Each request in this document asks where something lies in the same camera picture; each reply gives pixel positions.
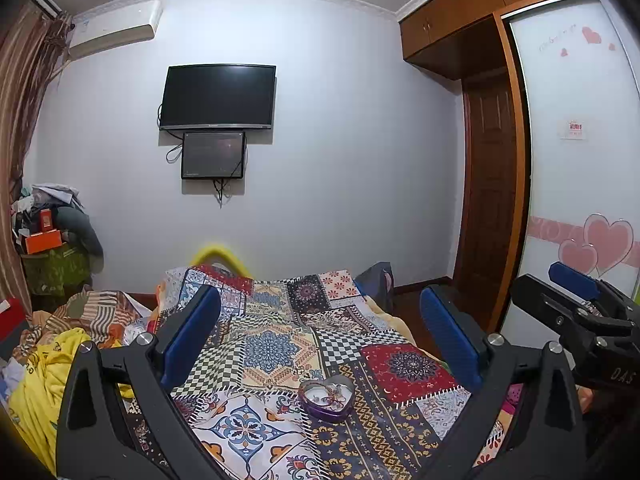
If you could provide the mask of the striped orange cloth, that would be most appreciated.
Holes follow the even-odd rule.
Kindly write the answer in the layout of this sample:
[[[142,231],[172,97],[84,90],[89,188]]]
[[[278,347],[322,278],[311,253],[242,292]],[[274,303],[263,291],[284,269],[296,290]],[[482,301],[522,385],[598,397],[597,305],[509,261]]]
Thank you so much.
[[[81,328],[99,348],[126,344],[135,328],[145,329],[151,315],[151,310],[126,292],[78,292],[52,313],[35,311],[18,333],[20,339],[11,356],[25,363],[38,344],[50,344],[72,328]]]

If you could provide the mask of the brown wooden door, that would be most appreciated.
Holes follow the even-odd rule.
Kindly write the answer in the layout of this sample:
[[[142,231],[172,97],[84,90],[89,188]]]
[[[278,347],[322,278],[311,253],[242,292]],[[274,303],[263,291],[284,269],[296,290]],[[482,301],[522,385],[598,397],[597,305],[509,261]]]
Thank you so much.
[[[491,326],[509,252],[515,197],[515,122],[504,70],[462,81],[464,190],[454,267],[459,309]]]

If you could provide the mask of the blue grey cloth pile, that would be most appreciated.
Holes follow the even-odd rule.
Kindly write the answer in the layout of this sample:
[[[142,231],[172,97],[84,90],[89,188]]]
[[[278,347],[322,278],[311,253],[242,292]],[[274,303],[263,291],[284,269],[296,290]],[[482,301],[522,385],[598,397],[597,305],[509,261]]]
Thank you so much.
[[[393,312],[395,283],[389,262],[375,263],[360,273],[354,283],[364,296],[371,297],[384,312]]]

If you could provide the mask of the patchwork patterned bedspread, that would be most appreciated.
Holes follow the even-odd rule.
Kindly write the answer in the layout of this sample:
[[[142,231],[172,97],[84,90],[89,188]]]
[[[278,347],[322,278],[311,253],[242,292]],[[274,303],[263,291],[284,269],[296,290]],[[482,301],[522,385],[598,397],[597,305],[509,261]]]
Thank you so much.
[[[345,270],[275,282],[211,266],[171,270],[145,329],[126,344],[155,332],[202,285],[218,289],[220,317],[170,395],[233,479],[412,479],[470,400]],[[356,388],[337,424],[309,416],[298,398],[302,382],[334,375]]]

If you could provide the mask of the purple heart-shaped tin box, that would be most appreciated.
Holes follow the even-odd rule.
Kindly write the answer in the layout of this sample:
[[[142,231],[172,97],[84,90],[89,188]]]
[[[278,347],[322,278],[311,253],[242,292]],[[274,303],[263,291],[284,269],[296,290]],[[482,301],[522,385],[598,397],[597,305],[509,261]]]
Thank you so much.
[[[298,388],[299,403],[311,417],[324,422],[344,422],[355,402],[355,385],[343,375],[302,382]]]

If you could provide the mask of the green patterned bag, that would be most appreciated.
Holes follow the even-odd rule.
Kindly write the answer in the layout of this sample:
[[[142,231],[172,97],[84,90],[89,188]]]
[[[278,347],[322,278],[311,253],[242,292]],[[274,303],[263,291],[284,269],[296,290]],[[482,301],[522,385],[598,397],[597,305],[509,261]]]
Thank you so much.
[[[88,254],[70,244],[21,255],[29,292],[34,296],[62,297],[72,287],[91,282]]]

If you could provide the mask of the dark grey bag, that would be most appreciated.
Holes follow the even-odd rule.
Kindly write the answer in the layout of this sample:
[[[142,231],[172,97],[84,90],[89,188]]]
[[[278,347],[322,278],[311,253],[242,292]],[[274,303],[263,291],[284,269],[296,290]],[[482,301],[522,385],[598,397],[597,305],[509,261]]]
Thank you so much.
[[[54,222],[68,242],[81,246],[87,253],[91,272],[101,273],[104,268],[104,251],[89,217],[77,208],[59,206],[54,214]]]

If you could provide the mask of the yellow cloth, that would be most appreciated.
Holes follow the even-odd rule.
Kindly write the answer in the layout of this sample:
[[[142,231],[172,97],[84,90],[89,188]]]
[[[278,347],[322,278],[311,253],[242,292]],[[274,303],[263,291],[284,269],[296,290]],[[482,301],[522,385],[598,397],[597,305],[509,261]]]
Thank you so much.
[[[25,375],[11,393],[9,416],[18,434],[41,463],[56,473],[56,434],[67,377],[76,351],[91,342],[80,327],[38,344],[25,364]]]

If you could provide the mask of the red box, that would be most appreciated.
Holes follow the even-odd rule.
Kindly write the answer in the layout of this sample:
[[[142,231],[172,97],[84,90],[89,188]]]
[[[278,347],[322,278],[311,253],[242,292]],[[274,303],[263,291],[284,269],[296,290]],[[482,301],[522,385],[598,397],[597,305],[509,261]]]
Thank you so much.
[[[5,340],[26,321],[21,300],[14,297],[3,299],[0,304],[0,338]]]

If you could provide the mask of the orange box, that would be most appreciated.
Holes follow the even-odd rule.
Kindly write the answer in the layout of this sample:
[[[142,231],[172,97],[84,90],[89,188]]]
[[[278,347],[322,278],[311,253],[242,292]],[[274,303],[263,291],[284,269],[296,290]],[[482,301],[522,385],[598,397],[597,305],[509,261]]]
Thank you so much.
[[[47,252],[50,249],[59,248],[63,245],[62,235],[59,230],[50,230],[29,235],[25,238],[25,248],[27,255],[35,255],[40,252]]]

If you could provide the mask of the white sliding wardrobe door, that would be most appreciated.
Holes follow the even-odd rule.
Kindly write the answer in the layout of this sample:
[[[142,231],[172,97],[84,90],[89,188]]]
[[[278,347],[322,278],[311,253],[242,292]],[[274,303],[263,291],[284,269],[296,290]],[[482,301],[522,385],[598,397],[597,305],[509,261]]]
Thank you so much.
[[[561,261],[628,296],[639,285],[639,50],[608,0],[506,18],[528,111],[521,274]]]

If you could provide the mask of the white air conditioner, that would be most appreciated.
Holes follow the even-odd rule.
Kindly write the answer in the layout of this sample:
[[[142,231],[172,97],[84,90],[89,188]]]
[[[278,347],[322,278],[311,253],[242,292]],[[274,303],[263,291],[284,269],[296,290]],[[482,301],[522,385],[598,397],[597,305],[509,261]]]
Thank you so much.
[[[78,22],[68,54],[75,61],[113,48],[152,40],[160,24],[160,0],[126,6]]]

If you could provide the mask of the striped brown curtain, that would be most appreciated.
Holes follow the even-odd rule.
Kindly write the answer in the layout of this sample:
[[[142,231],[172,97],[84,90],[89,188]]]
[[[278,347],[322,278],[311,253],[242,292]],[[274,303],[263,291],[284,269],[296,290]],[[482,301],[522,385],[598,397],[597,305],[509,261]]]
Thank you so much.
[[[35,3],[21,8],[1,43],[1,298],[32,312],[12,234],[11,206],[23,187],[24,162],[56,63],[66,48],[70,18],[48,18]]]

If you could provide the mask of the small wall monitor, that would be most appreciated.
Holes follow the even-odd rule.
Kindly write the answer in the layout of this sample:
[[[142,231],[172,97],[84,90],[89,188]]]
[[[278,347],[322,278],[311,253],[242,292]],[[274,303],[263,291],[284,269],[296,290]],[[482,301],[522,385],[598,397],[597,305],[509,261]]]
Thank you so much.
[[[183,137],[183,180],[241,180],[246,140],[242,131],[187,132]]]

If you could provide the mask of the large black wall television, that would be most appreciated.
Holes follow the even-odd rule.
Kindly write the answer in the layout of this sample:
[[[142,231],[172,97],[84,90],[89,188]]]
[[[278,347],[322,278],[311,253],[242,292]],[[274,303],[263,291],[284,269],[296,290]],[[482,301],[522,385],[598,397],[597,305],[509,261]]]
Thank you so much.
[[[273,65],[170,66],[160,104],[160,128],[269,129],[276,87]]]

